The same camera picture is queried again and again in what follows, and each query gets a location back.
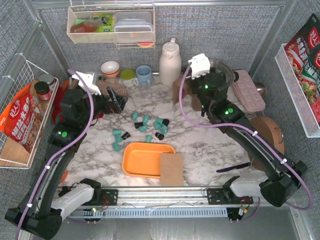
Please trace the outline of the brown cloth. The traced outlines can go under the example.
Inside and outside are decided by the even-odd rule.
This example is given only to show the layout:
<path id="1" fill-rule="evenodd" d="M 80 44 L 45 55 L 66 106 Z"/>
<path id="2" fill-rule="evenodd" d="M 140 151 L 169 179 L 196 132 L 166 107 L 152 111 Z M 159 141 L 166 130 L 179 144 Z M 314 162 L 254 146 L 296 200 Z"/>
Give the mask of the brown cloth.
<path id="1" fill-rule="evenodd" d="M 172 104 L 175 105 L 176 103 L 179 102 L 179 91 L 180 91 L 180 86 L 181 86 L 181 81 L 182 81 L 183 75 L 181 74 L 178 79 L 176 79 L 172 86 Z M 184 81 L 183 84 L 183 90 L 182 90 L 182 95 L 181 98 L 183 99 L 186 96 L 191 96 L 191 107 L 194 111 L 200 112 L 202 110 L 202 104 L 198 97 L 192 93 L 190 85 L 187 83 L 187 81 Z"/>

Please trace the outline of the orange plastic tray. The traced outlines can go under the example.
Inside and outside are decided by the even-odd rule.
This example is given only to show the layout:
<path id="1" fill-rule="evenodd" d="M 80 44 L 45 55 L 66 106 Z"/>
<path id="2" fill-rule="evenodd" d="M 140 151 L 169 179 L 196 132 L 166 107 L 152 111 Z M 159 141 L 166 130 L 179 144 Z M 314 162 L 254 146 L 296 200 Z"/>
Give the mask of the orange plastic tray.
<path id="1" fill-rule="evenodd" d="M 175 149 L 168 144 L 133 142 L 124 150 L 122 169 L 132 177 L 159 179 L 161 155 L 175 153 Z"/>

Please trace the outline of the tan scouring pad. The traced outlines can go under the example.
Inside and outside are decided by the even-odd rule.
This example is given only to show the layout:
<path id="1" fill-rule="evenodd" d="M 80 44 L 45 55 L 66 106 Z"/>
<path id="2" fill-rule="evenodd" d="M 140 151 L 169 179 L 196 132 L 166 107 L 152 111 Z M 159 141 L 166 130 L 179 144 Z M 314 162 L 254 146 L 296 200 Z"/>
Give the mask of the tan scouring pad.
<path id="1" fill-rule="evenodd" d="M 162 187 L 182 187 L 183 155 L 181 153 L 162 153 L 160 157 L 160 185 Z"/>

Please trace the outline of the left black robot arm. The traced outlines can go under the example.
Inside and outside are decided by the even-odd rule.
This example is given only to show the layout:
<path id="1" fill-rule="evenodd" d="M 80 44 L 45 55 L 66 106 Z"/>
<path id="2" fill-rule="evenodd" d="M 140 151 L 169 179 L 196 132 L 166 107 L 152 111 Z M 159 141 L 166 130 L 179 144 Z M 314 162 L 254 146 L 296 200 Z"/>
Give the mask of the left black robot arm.
<path id="1" fill-rule="evenodd" d="M 85 178 L 59 199 L 54 195 L 60 180 L 87 135 L 92 121 L 100 114 L 120 114 L 128 101 L 107 87 L 108 96 L 92 95 L 79 88 L 68 90 L 60 101 L 63 119 L 48 139 L 42 171 L 18 207 L 10 208 L 5 219 L 18 230 L 51 240 L 64 219 L 84 204 L 99 204 L 101 183 Z"/>

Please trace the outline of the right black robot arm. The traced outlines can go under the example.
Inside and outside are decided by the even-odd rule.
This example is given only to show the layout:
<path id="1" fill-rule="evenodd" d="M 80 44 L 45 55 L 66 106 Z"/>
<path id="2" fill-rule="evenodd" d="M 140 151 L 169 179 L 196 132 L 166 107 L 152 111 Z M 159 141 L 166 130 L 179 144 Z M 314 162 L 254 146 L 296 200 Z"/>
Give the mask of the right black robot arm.
<path id="1" fill-rule="evenodd" d="M 187 81 L 200 100 L 202 114 L 262 167 L 267 177 L 258 185 L 262 197 L 271 205 L 281 207 L 302 185 L 307 165 L 287 158 L 255 132 L 245 113 L 227 99 L 229 86 L 222 74 L 211 72 L 197 78 L 188 77 Z"/>

